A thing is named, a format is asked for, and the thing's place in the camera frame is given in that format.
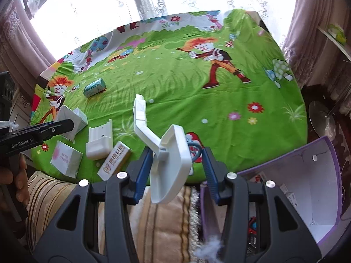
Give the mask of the person left hand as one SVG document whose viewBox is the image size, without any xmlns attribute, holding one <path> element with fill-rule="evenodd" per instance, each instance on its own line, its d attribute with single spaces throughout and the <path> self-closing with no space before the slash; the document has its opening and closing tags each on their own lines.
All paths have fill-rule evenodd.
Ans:
<svg viewBox="0 0 351 263">
<path fill-rule="evenodd" d="M 16 186 L 16 198 L 25 207 L 30 201 L 29 189 L 28 189 L 28 177 L 26 173 L 26 160 L 22 154 L 19 158 L 19 172 L 16 176 L 13 176 L 12 172 L 6 168 L 1 167 L 1 184 L 9 185 L 14 183 Z"/>
</svg>

